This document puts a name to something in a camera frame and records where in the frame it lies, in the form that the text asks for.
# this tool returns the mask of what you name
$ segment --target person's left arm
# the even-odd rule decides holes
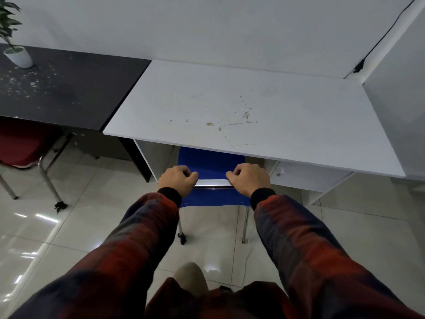
[[[153,273],[174,241],[182,196],[197,179],[198,174],[185,167],[168,169],[158,192],[135,202],[102,245],[10,318],[142,316]]]

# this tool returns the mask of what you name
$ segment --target metal chair leg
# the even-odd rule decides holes
[[[43,168],[43,160],[44,160],[44,156],[42,156],[38,160],[37,166],[40,169],[41,176],[44,178],[44,181],[46,182],[47,187],[49,187],[51,193],[56,198],[57,203],[55,204],[54,208],[56,209],[56,212],[59,214],[60,210],[67,208],[68,205],[65,204],[62,201],[61,197],[59,196],[59,194],[57,193],[55,187],[53,186],[53,183],[51,182],[50,178],[47,176],[47,172]]]
[[[247,206],[247,211],[245,212],[245,223],[243,224],[242,244],[245,244],[245,240],[247,239],[248,215],[249,215],[249,206]]]
[[[12,197],[12,199],[18,199],[18,196],[13,192],[12,188],[9,187],[7,182],[3,179],[2,176],[0,176],[0,184],[3,186],[4,189],[6,189],[7,193]]]
[[[180,244],[184,245],[184,243],[186,243],[186,236],[183,234],[182,222],[180,219],[178,219],[178,231],[179,233],[177,234],[177,237],[180,239]]]

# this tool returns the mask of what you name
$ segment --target red chair seat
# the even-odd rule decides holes
[[[28,166],[44,155],[62,135],[60,128],[21,119],[0,119],[0,162]]]

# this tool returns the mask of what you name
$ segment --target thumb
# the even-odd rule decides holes
[[[233,184],[233,182],[236,180],[237,175],[235,175],[232,171],[227,171],[226,172],[226,177],[227,179],[230,181],[231,184]]]
[[[198,176],[199,176],[199,174],[196,171],[194,171],[190,174],[190,176],[187,177],[187,181],[192,186],[194,186],[196,184],[196,182],[198,181]]]

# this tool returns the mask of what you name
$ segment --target black desk leg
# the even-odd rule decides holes
[[[149,169],[149,166],[147,165],[145,159],[143,158],[139,149],[134,143],[134,140],[120,137],[118,139],[120,139],[121,144],[130,155],[131,159],[133,160],[137,169],[140,171],[143,178],[146,180],[146,182],[149,182],[152,175],[151,170]]]

